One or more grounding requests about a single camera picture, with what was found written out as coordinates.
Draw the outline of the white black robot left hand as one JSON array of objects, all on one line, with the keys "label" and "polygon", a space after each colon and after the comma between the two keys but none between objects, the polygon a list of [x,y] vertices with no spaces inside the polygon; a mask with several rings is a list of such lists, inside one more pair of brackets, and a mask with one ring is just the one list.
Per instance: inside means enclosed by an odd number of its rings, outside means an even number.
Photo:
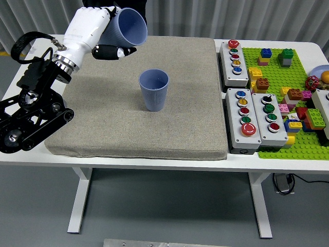
[{"label": "white black robot left hand", "polygon": [[132,8],[82,7],[71,20],[63,48],[58,48],[53,60],[73,70],[79,70],[89,53],[98,60],[118,60],[133,53],[147,35],[143,17]]}]

